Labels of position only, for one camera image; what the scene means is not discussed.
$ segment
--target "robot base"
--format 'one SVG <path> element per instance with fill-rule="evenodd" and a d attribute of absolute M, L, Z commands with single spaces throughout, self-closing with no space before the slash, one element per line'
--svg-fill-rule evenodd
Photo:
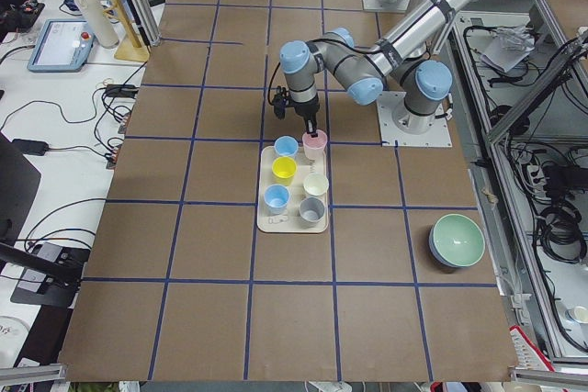
<path fill-rule="evenodd" d="M 401 0 L 397 4 L 385 4 L 380 2 L 379 0 L 362 0 L 364 3 L 364 10 L 365 11 L 374 11 L 374 12 L 388 12 L 388 13 L 403 13 L 406 11 L 408 7 L 408 3 L 410 0 Z"/>
<path fill-rule="evenodd" d="M 451 136 L 444 118 L 434 119 L 433 126 L 420 135 L 413 135 L 400 129 L 392 118 L 396 106 L 404 99 L 404 92 L 383 92 L 378 100 L 379 133 L 382 145 L 394 147 L 452 147 Z M 443 114 L 441 106 L 437 109 L 437 115 Z"/>

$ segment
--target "green bowl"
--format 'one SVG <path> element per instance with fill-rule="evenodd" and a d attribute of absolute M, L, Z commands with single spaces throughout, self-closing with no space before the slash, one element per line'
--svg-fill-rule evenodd
<path fill-rule="evenodd" d="M 452 268 L 465 268 L 478 263 L 486 248 L 480 227 L 463 215 L 443 216 L 429 234 L 431 253 Z"/>

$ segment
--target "bottle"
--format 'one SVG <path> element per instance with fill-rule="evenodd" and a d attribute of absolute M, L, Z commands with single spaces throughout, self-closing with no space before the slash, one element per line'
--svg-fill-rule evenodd
<path fill-rule="evenodd" d="M 119 44 L 119 36 L 112 24 L 104 15 L 104 8 L 100 0 L 73 0 L 80 9 L 82 16 L 94 31 L 94 35 L 104 48 L 114 48 Z"/>

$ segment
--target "beige tray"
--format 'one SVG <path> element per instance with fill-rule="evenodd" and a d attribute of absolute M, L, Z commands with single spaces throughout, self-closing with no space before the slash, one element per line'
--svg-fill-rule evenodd
<path fill-rule="evenodd" d="M 311 172 L 327 173 L 325 155 L 323 154 L 321 159 L 311 162 L 304 156 L 303 149 L 299 148 L 295 158 L 297 169 L 294 175 L 294 181 L 288 186 L 288 190 L 290 191 L 288 208 L 281 215 L 270 215 L 264 202 L 264 192 L 269 186 L 275 184 L 274 176 L 272 175 L 272 162 L 276 158 L 277 155 L 273 146 L 266 147 L 261 152 L 259 196 L 257 197 L 257 228 L 266 233 L 321 233 L 325 231 L 329 226 L 327 195 L 319 198 L 324 203 L 326 209 L 324 217 L 316 225 L 307 227 L 299 213 L 300 202 L 305 197 L 302 181 Z"/>

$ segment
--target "blue joint cap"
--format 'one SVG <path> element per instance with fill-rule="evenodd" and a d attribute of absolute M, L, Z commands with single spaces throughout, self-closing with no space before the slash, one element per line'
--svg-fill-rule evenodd
<path fill-rule="evenodd" d="M 452 83 L 451 72 L 442 62 L 427 60 L 416 69 L 416 85 L 431 100 L 443 100 L 449 94 Z"/>
<path fill-rule="evenodd" d="M 353 37 L 351 37 L 351 33 L 347 29 L 335 28 L 329 32 L 332 32 L 333 34 L 339 36 L 341 39 L 345 40 L 347 46 L 350 46 L 351 48 L 354 48 L 356 46 L 356 43 L 353 41 Z"/>
<path fill-rule="evenodd" d="M 297 73 L 311 57 L 311 50 L 302 40 L 289 41 L 279 52 L 279 60 L 282 63 L 284 73 Z"/>
<path fill-rule="evenodd" d="M 347 93 L 361 106 L 369 105 L 378 99 L 384 90 L 384 85 L 377 78 L 364 78 L 353 83 Z"/>

